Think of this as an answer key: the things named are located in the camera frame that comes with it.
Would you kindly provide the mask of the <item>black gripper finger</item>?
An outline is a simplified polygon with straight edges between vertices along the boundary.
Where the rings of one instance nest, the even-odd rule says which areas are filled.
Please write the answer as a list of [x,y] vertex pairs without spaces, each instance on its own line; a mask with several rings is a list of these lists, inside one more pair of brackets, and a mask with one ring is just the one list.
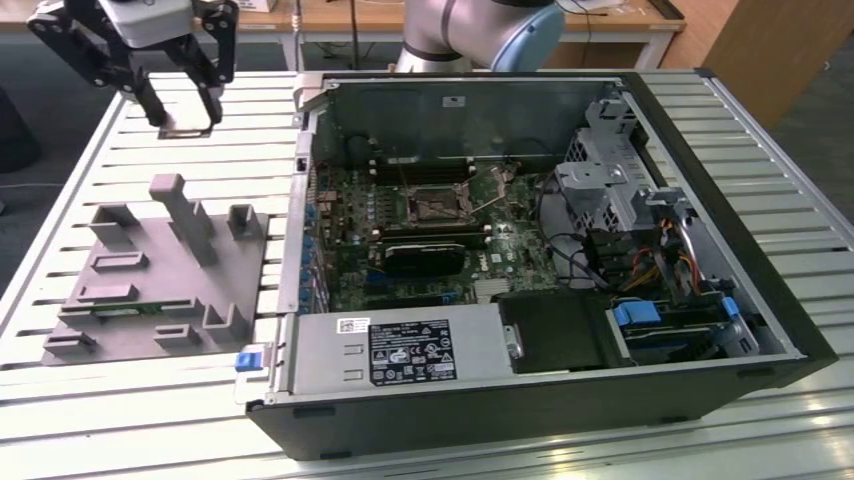
[[152,126],[163,126],[167,112],[148,74],[134,60],[107,15],[108,1],[43,1],[27,20],[27,27],[96,87],[115,87],[142,107]]
[[235,1],[191,1],[190,5],[191,22],[199,20],[214,39],[216,57],[204,53],[192,32],[168,42],[166,54],[194,82],[211,125],[216,125],[223,117],[220,97],[235,76],[239,6]]

